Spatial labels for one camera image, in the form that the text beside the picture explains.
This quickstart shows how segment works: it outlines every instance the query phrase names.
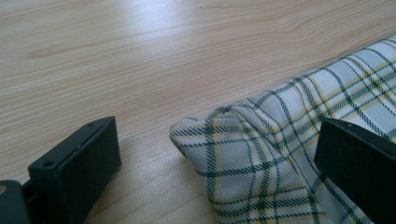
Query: plaid blanket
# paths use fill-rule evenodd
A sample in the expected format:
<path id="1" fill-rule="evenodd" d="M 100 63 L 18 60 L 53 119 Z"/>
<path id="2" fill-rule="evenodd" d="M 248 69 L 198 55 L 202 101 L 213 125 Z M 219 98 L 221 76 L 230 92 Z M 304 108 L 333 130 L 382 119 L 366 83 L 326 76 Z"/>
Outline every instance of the plaid blanket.
<path id="1" fill-rule="evenodd" d="M 220 223 L 371 223 L 313 159 L 323 118 L 396 142 L 395 92 L 393 36 L 205 120 L 183 119 L 170 137 Z"/>

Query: black plastic object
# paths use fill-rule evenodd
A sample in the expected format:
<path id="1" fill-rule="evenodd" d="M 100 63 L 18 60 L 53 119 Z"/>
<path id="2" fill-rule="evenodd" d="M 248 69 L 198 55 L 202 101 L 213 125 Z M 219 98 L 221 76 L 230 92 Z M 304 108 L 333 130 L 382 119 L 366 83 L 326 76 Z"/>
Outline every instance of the black plastic object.
<path id="1" fill-rule="evenodd" d="M 15 204 L 26 204 L 27 209 L 20 206 L 16 213 L 30 214 L 29 222 L 7 223 L 83 223 L 120 164 L 115 118 L 84 125 L 28 167 L 31 179 L 22 188 L 24 202 L 18 182 L 12 190 L 19 194 L 3 193 Z M 3 194 L 0 207 L 12 203 Z M 0 220 L 5 216 L 13 218 L 1 212 Z"/>
<path id="2" fill-rule="evenodd" d="M 15 180 L 0 181 L 0 223 L 31 223 L 21 184 Z"/>
<path id="3" fill-rule="evenodd" d="M 315 163 L 373 222 L 396 223 L 396 145 L 355 124 L 322 121 Z"/>

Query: checkered cloth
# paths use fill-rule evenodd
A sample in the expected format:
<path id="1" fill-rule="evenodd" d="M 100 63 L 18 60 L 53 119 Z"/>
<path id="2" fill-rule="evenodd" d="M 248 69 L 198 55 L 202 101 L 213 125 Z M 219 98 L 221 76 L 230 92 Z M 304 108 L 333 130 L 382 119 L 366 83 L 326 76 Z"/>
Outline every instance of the checkered cloth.
<path id="1" fill-rule="evenodd" d="M 221 223 L 370 223 L 314 164 L 320 122 L 396 142 L 396 36 L 232 105 L 184 119 L 171 140 Z"/>

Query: wooden floor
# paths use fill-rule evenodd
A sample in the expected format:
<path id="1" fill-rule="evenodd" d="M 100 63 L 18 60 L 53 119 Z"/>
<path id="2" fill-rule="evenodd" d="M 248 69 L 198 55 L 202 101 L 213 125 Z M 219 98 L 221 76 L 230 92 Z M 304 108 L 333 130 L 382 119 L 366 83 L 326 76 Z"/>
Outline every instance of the wooden floor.
<path id="1" fill-rule="evenodd" d="M 172 124 L 396 34 L 393 1 L 0 0 L 0 179 L 117 118 L 87 223 L 216 223 Z"/>

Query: white and yellow plaid fabric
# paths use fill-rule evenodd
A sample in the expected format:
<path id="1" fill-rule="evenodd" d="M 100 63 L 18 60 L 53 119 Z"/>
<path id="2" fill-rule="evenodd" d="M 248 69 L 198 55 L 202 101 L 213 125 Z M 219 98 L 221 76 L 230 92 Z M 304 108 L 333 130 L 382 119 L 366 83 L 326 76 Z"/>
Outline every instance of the white and yellow plaid fabric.
<path id="1" fill-rule="evenodd" d="M 221 223 L 370 223 L 314 164 L 323 118 L 396 142 L 396 36 L 285 85 L 184 119 L 171 139 Z"/>

